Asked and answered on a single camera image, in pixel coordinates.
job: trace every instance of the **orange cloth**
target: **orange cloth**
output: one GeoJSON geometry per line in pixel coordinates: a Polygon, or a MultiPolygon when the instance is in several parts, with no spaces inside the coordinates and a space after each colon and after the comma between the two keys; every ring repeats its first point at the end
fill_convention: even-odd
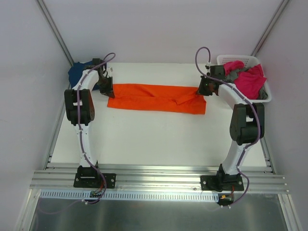
{"type": "Polygon", "coordinates": [[[130,110],[205,114],[206,102],[198,88],[146,84],[114,84],[108,107],[130,110]]]}

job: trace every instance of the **metal bar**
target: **metal bar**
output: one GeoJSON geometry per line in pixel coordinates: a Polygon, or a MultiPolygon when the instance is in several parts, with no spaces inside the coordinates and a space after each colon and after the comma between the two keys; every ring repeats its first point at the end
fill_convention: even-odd
{"type": "Polygon", "coordinates": [[[296,211],[294,210],[291,195],[278,195],[284,220],[289,231],[302,231],[296,211]]]}
{"type": "Polygon", "coordinates": [[[51,14],[50,14],[46,4],[45,4],[45,1],[44,0],[36,0],[36,2],[38,3],[39,8],[41,9],[43,15],[45,16],[45,18],[46,18],[46,20],[47,20],[47,22],[48,22],[48,24],[49,24],[53,34],[55,35],[55,37],[56,37],[56,39],[57,39],[57,41],[58,41],[58,43],[59,43],[59,45],[60,45],[64,55],[66,56],[68,62],[70,63],[71,66],[73,66],[74,60],[73,60],[73,58],[72,58],[72,56],[71,56],[71,54],[70,54],[70,52],[69,52],[69,50],[68,50],[64,40],[63,40],[63,38],[62,38],[62,36],[61,36],[61,34],[60,34],[60,32],[59,32],[55,22],[54,22],[54,20],[53,20],[53,18],[51,16],[51,14]]]}
{"type": "Polygon", "coordinates": [[[23,214],[20,223],[17,225],[16,230],[20,231],[35,230],[34,228],[31,229],[31,223],[39,200],[39,195],[40,195],[40,189],[31,189],[31,192],[27,200],[26,210],[23,214]]]}
{"type": "Polygon", "coordinates": [[[49,148],[48,148],[48,153],[46,155],[45,164],[44,164],[43,169],[46,169],[48,163],[50,163],[50,161],[51,161],[51,156],[53,154],[53,150],[54,150],[56,143],[57,143],[57,139],[58,139],[58,135],[59,135],[59,132],[60,132],[64,113],[65,113],[65,103],[64,103],[64,100],[63,100],[63,104],[62,104],[60,113],[59,113],[57,120],[56,120],[56,126],[55,126],[54,131],[53,131],[52,140],[51,140],[49,148]]]}
{"type": "Polygon", "coordinates": [[[251,55],[252,56],[257,56],[258,53],[260,52],[261,48],[263,47],[265,41],[267,40],[267,38],[269,37],[270,33],[272,32],[273,28],[276,26],[278,19],[280,18],[280,16],[282,15],[282,13],[285,11],[288,3],[291,0],[282,0],[281,3],[279,4],[277,10],[275,11],[273,17],[271,18],[271,20],[269,21],[269,24],[267,25],[265,31],[263,32],[261,38],[259,39],[256,47],[254,48],[254,50],[252,51],[251,55]]]}
{"type": "Polygon", "coordinates": [[[272,169],[272,172],[274,174],[277,173],[277,169],[275,167],[275,164],[273,163],[273,159],[272,159],[271,154],[270,154],[271,152],[269,151],[269,147],[266,143],[266,135],[264,135],[264,137],[262,139],[260,139],[260,142],[261,142],[261,147],[262,147],[263,153],[270,163],[270,167],[272,169]]]}
{"type": "MultiPolygon", "coordinates": [[[[57,170],[71,170],[72,168],[77,169],[79,167],[79,164],[75,163],[49,163],[47,165],[47,169],[57,169],[57,170]]],[[[183,166],[146,166],[146,165],[113,165],[113,164],[99,164],[99,168],[103,169],[103,171],[170,171],[174,173],[175,171],[180,171],[180,172],[189,172],[189,171],[200,171],[200,172],[207,172],[207,171],[213,171],[217,172],[218,167],[211,167],[211,166],[188,166],[188,167],[183,167],[183,166]]],[[[242,171],[245,172],[271,172],[270,167],[241,167],[242,171]]]]}
{"type": "MultiPolygon", "coordinates": [[[[48,168],[34,173],[31,188],[74,189],[73,182],[78,164],[74,167],[48,168]]],[[[201,192],[200,176],[215,175],[218,167],[164,167],[100,165],[105,172],[117,174],[115,190],[151,192],[201,192]]],[[[282,175],[252,171],[244,173],[250,179],[249,193],[286,194],[289,189],[282,175]]]]}

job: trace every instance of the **white tabletop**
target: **white tabletop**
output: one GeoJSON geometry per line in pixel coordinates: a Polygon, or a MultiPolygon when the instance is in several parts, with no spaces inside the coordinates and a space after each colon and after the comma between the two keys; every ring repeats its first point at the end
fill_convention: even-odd
{"type": "MultiPolygon", "coordinates": [[[[194,64],[110,64],[115,83],[199,86],[194,64]]],[[[218,96],[205,97],[205,115],[133,111],[107,107],[108,98],[92,92],[94,146],[100,164],[219,166],[231,145],[232,110],[218,96]]],[[[66,115],[52,163],[79,163],[77,135],[66,115]]],[[[260,143],[244,166],[265,167],[260,143]]]]}

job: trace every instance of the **white backdrop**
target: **white backdrop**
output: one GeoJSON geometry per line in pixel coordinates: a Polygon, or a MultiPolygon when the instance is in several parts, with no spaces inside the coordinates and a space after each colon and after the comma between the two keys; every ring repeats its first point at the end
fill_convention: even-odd
{"type": "Polygon", "coordinates": [[[193,63],[196,50],[250,54],[280,0],[45,0],[75,62],[193,63]]]}

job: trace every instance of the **white plastic basket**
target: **white plastic basket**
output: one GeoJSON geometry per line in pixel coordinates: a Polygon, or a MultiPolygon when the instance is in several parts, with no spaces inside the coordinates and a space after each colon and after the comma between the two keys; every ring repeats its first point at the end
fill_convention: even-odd
{"type": "MultiPolygon", "coordinates": [[[[218,65],[224,65],[225,63],[228,62],[233,62],[236,60],[240,60],[245,64],[245,67],[253,67],[255,65],[260,64],[259,60],[254,57],[254,56],[249,56],[249,55],[230,55],[230,54],[224,54],[224,55],[219,55],[217,57],[217,64],[218,65]]],[[[271,101],[271,92],[270,92],[270,87],[267,83],[267,81],[265,81],[264,85],[263,85],[263,89],[265,90],[265,92],[267,93],[268,97],[265,100],[249,100],[252,103],[266,103],[271,101]]]]}

